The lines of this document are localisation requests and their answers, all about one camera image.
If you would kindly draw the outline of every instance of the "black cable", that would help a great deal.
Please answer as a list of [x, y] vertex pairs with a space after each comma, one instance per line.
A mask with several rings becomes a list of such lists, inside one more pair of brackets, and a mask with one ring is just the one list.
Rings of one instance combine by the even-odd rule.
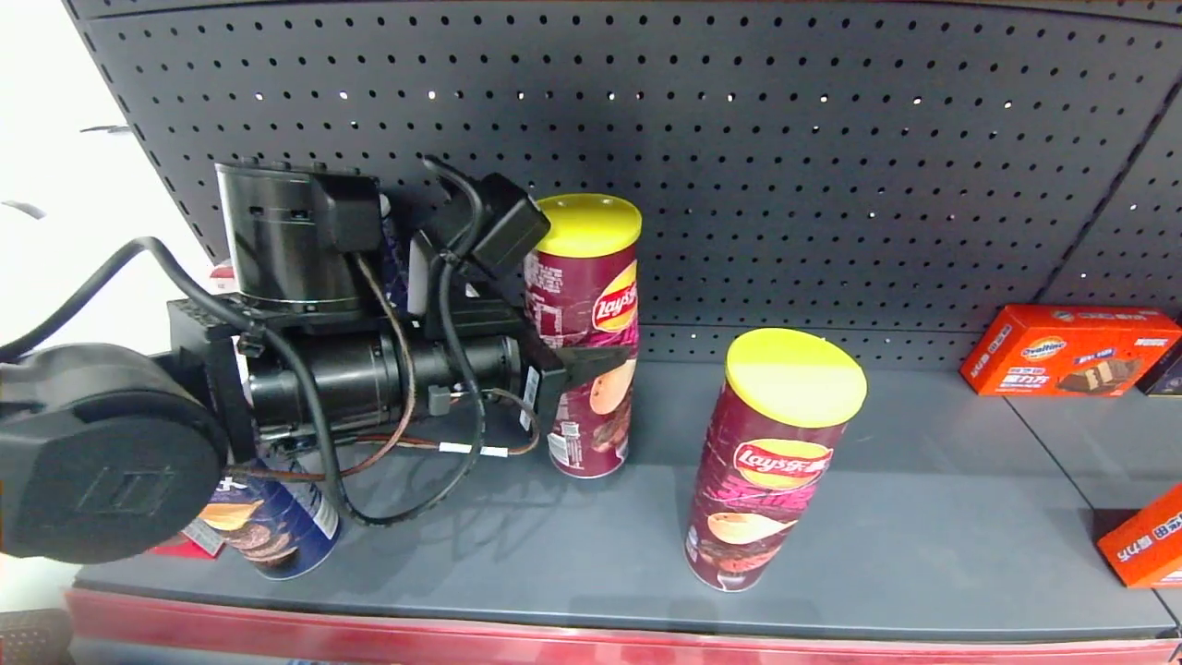
[[90, 276], [90, 279], [82, 285], [82, 287], [70, 295], [65, 304], [58, 307], [58, 309], [50, 314], [50, 317], [46, 318], [40, 325], [27, 332], [27, 334], [22, 335], [20, 339], [0, 347], [0, 363], [15, 361], [18, 358], [47, 340], [71, 318], [77, 315], [86, 302], [89, 302], [95, 294], [98, 293], [98, 291], [105, 286], [111, 278], [123, 268], [123, 266], [128, 263], [128, 261], [135, 257], [139, 252], [148, 250], [156, 259], [156, 262], [160, 263], [164, 274], [167, 274], [168, 278], [176, 283], [181, 292], [189, 296], [190, 300], [210, 314], [238, 327], [239, 330], [252, 331], [255, 332], [255, 334], [259, 334], [264, 341], [279, 354], [292, 373], [296, 374], [296, 382], [299, 390], [304, 393], [304, 399], [307, 402], [307, 409], [312, 418], [312, 428], [316, 431], [317, 444], [320, 449], [320, 461], [324, 465], [325, 476], [325, 494], [327, 495], [330, 503], [332, 503], [338, 510], [345, 513], [355, 522], [368, 527], [391, 527], [400, 522], [414, 520], [443, 501], [472, 471], [476, 461], [480, 459], [481, 450], [483, 450], [485, 446], [486, 433], [485, 403], [479, 397], [481, 396], [480, 383], [476, 380], [476, 373], [473, 370], [472, 364], [468, 363], [467, 354], [463, 353], [463, 347], [460, 344], [460, 337], [455, 330], [455, 321], [452, 318], [452, 279], [455, 275], [456, 265], [462, 261], [469, 252], [472, 252], [472, 248], [480, 239], [480, 221], [485, 206], [480, 193], [472, 184], [472, 181], [462, 172], [433, 156], [424, 157], [423, 164], [429, 170], [456, 184], [465, 193], [465, 195], [468, 196], [469, 202], [472, 203], [472, 219], [468, 228], [466, 229], [466, 234], [460, 241], [460, 245], [454, 250], [449, 252], [446, 265], [440, 272], [439, 306], [443, 327], [443, 338], [448, 353], [450, 354], [453, 363], [455, 363], [456, 369], [460, 371], [465, 389], [469, 395], [475, 396], [476, 418], [472, 449], [465, 456], [460, 468], [452, 475], [452, 478], [443, 485], [443, 488], [435, 493], [435, 495], [430, 498], [421, 502], [414, 508], [389, 517], [375, 519], [358, 510], [352, 502], [349, 501], [349, 495], [345, 490], [344, 480], [340, 474], [340, 462], [337, 459], [336, 446], [332, 442], [332, 431], [324, 413], [324, 405], [320, 402], [320, 392], [316, 385], [316, 377], [307, 369], [307, 365], [304, 364], [299, 353], [287, 343], [287, 340], [282, 338], [282, 335], [279, 334], [279, 332], [266, 327], [246, 313], [230, 307], [220, 298], [216, 298], [202, 288], [196, 281], [193, 280], [191, 276], [189, 276], [187, 272], [184, 272], [181, 265], [176, 261], [176, 257], [168, 250], [168, 247], [165, 247], [164, 243], [156, 237], [137, 237], [121, 247]]
[[324, 464], [324, 472], [327, 478], [325, 483], [325, 493], [329, 496], [329, 501], [340, 511], [345, 513], [350, 519], [368, 526], [389, 526], [396, 522], [409, 520], [414, 516], [415, 509], [407, 511], [404, 514], [394, 516], [387, 523], [385, 520], [375, 520], [368, 515], [357, 510], [356, 507], [349, 501], [349, 495], [345, 493], [344, 482], [340, 478], [340, 464], [337, 461], [336, 449], [332, 446], [332, 431], [329, 426], [327, 418], [324, 415], [324, 405], [320, 402], [320, 392], [316, 386], [316, 378], [312, 372], [309, 371], [307, 365], [300, 358], [299, 353], [292, 347], [287, 340], [284, 339], [279, 332], [264, 326], [261, 322], [252, 319], [246, 313], [235, 309], [234, 307], [227, 305], [220, 298], [210, 294], [208, 291], [202, 288], [181, 263], [176, 262], [176, 257], [173, 253], [168, 250], [168, 247], [156, 237], [136, 237], [126, 245], [119, 247], [111, 257], [106, 259], [106, 262], [102, 265], [91, 276], [87, 279], [82, 287], [79, 287], [65, 304], [57, 308], [48, 318], [46, 318], [40, 325], [27, 332], [20, 339], [0, 347], [0, 363], [12, 363], [15, 361], [21, 356], [33, 351], [38, 345], [47, 340], [54, 334], [63, 325], [65, 325], [71, 318], [73, 318], [82, 308], [89, 302], [98, 291], [105, 286], [119, 269], [123, 268], [132, 257], [135, 257], [139, 252], [147, 250], [151, 253], [156, 262], [160, 263], [161, 269], [164, 274], [176, 283], [177, 288], [182, 293], [189, 296], [197, 306], [206, 309], [210, 314], [225, 320], [226, 322], [238, 327], [242, 331], [254, 331], [256, 334], [261, 335], [264, 341], [282, 358], [284, 363], [291, 369], [296, 374], [296, 382], [299, 385], [300, 392], [304, 393], [304, 399], [307, 402], [309, 412], [312, 417], [312, 425], [316, 430], [317, 443], [320, 448], [320, 458]]
[[472, 219], [468, 221], [467, 232], [460, 240], [456, 248], [452, 252], [452, 256], [443, 265], [443, 269], [440, 270], [439, 307], [440, 319], [443, 327], [443, 340], [447, 345], [448, 353], [452, 357], [452, 361], [455, 363], [456, 369], [460, 371], [460, 377], [463, 379], [465, 389], [468, 393], [474, 396], [476, 423], [475, 435], [472, 438], [472, 449], [467, 455], [465, 455], [463, 462], [460, 463], [460, 468], [456, 469], [456, 471], [452, 475], [452, 478], [443, 485], [443, 488], [435, 493], [435, 496], [416, 507], [416, 515], [426, 513], [427, 510], [434, 508], [439, 502], [443, 501], [476, 465], [476, 461], [480, 459], [480, 451], [485, 448], [486, 420], [485, 400], [480, 398], [480, 383], [476, 380], [476, 372], [472, 369], [472, 364], [468, 363], [468, 356], [463, 353], [463, 347], [460, 345], [459, 332], [455, 330], [455, 321], [452, 319], [452, 278], [455, 275], [456, 263], [463, 260], [463, 257], [472, 252], [472, 248], [476, 246], [476, 241], [480, 239], [480, 221], [483, 214], [485, 202], [480, 196], [480, 193], [466, 175], [443, 163], [437, 157], [431, 155], [423, 157], [423, 165], [426, 165], [428, 170], [447, 178], [449, 182], [459, 187], [468, 197], [468, 202], [472, 204]]

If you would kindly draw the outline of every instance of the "chip can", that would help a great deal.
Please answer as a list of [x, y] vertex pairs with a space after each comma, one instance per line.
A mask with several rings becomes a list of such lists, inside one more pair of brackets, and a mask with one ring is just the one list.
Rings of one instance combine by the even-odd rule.
[[632, 377], [639, 351], [636, 241], [641, 213], [604, 194], [538, 201], [551, 228], [525, 260], [526, 311], [552, 348], [631, 350], [623, 366], [561, 397], [546, 437], [560, 471], [598, 478], [628, 458]]
[[[260, 456], [255, 469], [303, 471], [299, 462]], [[264, 578], [290, 580], [319, 566], [340, 539], [336, 509], [312, 483], [225, 476], [200, 515]]]
[[735, 339], [689, 510], [695, 575], [725, 592], [759, 581], [865, 397], [858, 364], [807, 332], [766, 327]]

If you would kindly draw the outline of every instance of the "yellow lid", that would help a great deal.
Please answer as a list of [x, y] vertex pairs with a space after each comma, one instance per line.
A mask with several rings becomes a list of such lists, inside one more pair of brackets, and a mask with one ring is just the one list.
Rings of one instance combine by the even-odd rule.
[[560, 194], [538, 201], [550, 219], [550, 233], [538, 250], [556, 256], [606, 256], [641, 236], [641, 210], [606, 194]]
[[866, 376], [849, 354], [782, 327], [752, 330], [732, 343], [727, 384], [753, 410], [794, 428], [840, 425], [866, 398]]

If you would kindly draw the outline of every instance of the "gray shelf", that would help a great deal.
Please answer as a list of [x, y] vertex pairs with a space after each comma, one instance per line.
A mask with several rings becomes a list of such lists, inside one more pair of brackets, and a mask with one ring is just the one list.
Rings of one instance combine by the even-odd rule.
[[[78, 585], [320, 613], [699, 633], [1053, 641], [1175, 631], [1151, 592], [1126, 591], [1108, 571], [1087, 504], [1006, 402], [947, 373], [871, 372], [865, 409], [760, 585], [707, 588], [681, 547], [721, 380], [717, 365], [642, 364], [634, 459], [622, 472], [576, 482], [543, 451], [486, 459], [434, 513], [404, 528], [352, 528], [291, 582], [229, 553], [89, 567]], [[370, 511], [389, 509], [408, 472], [424, 493], [456, 462], [401, 455], [353, 494]]]
[[[1182, 402], [1132, 393], [1119, 399], [1008, 400], [1096, 511], [1093, 539], [1182, 480]], [[1182, 589], [1156, 592], [1175, 617]]]

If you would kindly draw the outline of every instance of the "red shelf edge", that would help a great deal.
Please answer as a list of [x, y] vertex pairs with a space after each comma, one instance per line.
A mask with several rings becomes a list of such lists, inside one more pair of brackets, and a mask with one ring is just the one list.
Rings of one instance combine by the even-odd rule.
[[398, 665], [1142, 665], [1178, 641], [923, 644], [799, 640], [303, 614], [71, 589], [79, 637], [226, 653]]

